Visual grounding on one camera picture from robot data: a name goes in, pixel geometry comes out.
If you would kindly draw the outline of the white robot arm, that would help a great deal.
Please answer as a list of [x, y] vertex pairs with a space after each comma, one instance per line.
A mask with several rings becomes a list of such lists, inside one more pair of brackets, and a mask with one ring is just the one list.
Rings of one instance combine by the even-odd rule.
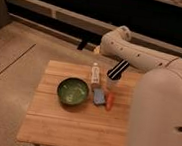
[[182, 58], [131, 43], [125, 25], [102, 36], [100, 52], [145, 74], [135, 87], [126, 146], [182, 146]]

